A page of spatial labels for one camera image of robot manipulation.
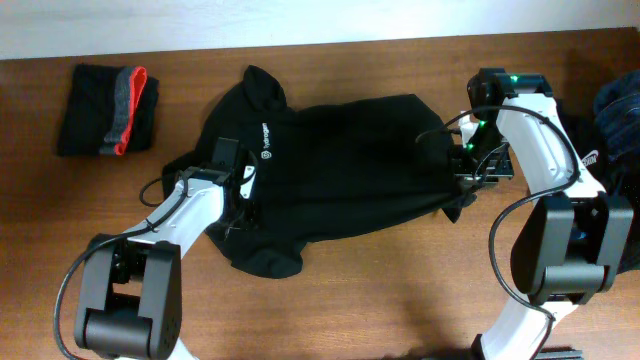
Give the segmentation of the black t-shirt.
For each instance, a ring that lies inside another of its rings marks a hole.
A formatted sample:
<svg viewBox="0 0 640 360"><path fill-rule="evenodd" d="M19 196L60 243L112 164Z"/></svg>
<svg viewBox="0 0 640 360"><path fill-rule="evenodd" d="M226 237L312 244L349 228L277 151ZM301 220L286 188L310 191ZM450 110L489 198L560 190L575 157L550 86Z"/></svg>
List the black t-shirt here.
<svg viewBox="0 0 640 360"><path fill-rule="evenodd" d="M309 243L437 211L458 220L474 196L454 174L441 123L413 94L295 110L280 83L252 65L213 108L195 148L163 167L162 185L170 192L176 173L210 161L219 139L237 140L258 161L248 206L206 232L234 268L282 279L302 270Z"/></svg>

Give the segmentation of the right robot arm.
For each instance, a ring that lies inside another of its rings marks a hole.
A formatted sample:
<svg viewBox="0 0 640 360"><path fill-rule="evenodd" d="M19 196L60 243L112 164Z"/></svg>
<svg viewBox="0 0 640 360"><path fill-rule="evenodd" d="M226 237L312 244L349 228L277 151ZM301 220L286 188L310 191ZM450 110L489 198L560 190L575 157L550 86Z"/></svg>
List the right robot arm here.
<svg viewBox="0 0 640 360"><path fill-rule="evenodd" d="M504 209L489 231L494 275L509 299L477 335L472 359L580 359L546 348L552 330L617 276L634 218L630 202L608 193L562 127L551 86L540 74L482 68L467 84L469 110L454 119L457 179L469 193L513 175L529 195Z"/></svg>

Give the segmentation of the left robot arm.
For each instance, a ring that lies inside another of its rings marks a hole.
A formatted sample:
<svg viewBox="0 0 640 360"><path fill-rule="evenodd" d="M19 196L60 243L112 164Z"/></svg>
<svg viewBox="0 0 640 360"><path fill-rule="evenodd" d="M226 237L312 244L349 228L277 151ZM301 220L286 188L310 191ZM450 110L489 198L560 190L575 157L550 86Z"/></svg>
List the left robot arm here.
<svg viewBox="0 0 640 360"><path fill-rule="evenodd" d="M103 359L192 358L180 335L182 260L208 227L244 216L257 170L251 150L221 138L143 221L96 235L70 267L82 272L76 345Z"/></svg>

